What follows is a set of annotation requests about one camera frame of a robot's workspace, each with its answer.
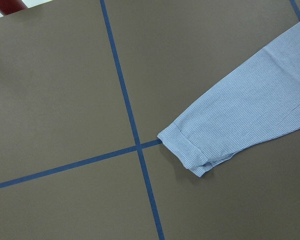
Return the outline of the red cylinder bottle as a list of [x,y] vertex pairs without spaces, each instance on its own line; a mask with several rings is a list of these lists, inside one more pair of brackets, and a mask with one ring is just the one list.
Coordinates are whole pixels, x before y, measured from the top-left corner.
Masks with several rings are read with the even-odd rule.
[[0,0],[0,13],[4,16],[25,9],[27,6],[21,0]]

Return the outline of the light blue striped shirt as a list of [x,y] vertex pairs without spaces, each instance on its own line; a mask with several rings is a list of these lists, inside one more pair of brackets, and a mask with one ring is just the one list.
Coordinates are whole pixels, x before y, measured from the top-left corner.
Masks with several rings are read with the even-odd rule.
[[300,129],[300,22],[194,101],[158,138],[198,177]]

